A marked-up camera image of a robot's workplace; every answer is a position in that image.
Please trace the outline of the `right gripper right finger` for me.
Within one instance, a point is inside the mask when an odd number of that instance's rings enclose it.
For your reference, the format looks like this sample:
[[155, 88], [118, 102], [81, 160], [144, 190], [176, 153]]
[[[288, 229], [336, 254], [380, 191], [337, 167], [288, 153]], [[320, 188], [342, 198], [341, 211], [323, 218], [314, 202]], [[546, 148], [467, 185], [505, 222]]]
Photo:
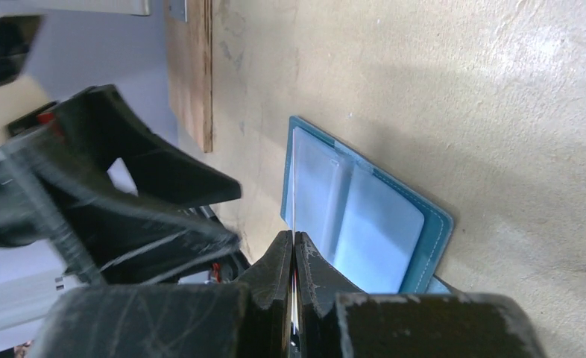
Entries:
[[504, 295], [369, 294], [294, 235], [302, 357], [544, 357], [525, 312]]

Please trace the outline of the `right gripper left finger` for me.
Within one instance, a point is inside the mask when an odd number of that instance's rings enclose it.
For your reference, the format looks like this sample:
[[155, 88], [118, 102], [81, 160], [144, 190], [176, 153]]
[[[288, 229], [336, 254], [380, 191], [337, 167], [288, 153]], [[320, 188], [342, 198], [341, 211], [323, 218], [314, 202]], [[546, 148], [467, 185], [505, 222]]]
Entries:
[[287, 357], [293, 234], [230, 283], [86, 286], [50, 309], [30, 357]]

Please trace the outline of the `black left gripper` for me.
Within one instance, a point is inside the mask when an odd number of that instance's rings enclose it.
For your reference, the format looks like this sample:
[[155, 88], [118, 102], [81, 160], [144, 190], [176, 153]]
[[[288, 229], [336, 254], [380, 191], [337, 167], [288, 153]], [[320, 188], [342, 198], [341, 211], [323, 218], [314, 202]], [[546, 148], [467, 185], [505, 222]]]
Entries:
[[166, 282], [238, 251], [197, 209], [241, 198], [240, 183], [156, 135], [115, 85], [32, 105], [4, 132], [1, 248], [46, 236], [83, 282], [111, 284]]

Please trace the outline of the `black credit card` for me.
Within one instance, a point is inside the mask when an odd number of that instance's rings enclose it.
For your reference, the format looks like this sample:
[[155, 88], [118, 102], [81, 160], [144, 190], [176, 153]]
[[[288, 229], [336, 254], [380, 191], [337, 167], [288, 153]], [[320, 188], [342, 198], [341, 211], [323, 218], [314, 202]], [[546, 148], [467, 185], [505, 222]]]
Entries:
[[296, 179], [297, 179], [297, 151], [298, 145], [296, 143], [296, 139], [294, 139], [292, 145], [292, 161], [291, 161], [291, 173], [292, 179], [290, 183], [292, 184], [291, 187], [291, 194], [292, 194], [292, 238], [293, 238], [293, 254], [292, 254], [292, 264], [293, 264], [293, 276], [292, 276], [292, 347], [293, 347], [293, 354], [292, 357], [299, 357], [300, 356], [300, 343], [299, 343], [299, 318], [298, 318], [298, 308], [297, 308], [297, 259], [296, 259], [296, 248], [295, 248], [295, 240], [296, 240]]

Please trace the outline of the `teal card holder wallet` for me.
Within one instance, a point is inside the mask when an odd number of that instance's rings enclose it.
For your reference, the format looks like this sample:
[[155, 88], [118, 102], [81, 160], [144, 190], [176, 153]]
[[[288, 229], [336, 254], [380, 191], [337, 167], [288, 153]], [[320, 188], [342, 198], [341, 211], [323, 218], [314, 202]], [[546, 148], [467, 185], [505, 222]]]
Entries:
[[296, 230], [368, 293], [451, 292], [435, 276], [452, 216], [312, 123], [292, 116], [280, 215], [292, 228], [292, 145], [296, 139]]

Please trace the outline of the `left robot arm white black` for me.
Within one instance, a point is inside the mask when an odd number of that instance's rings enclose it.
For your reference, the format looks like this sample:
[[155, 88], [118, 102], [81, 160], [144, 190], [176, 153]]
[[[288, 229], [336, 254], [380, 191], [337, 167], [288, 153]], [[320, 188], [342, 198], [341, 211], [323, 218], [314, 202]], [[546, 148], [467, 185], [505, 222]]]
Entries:
[[238, 248], [204, 209], [240, 183], [154, 134], [114, 85], [32, 104], [3, 155], [0, 350], [76, 286], [176, 283]]

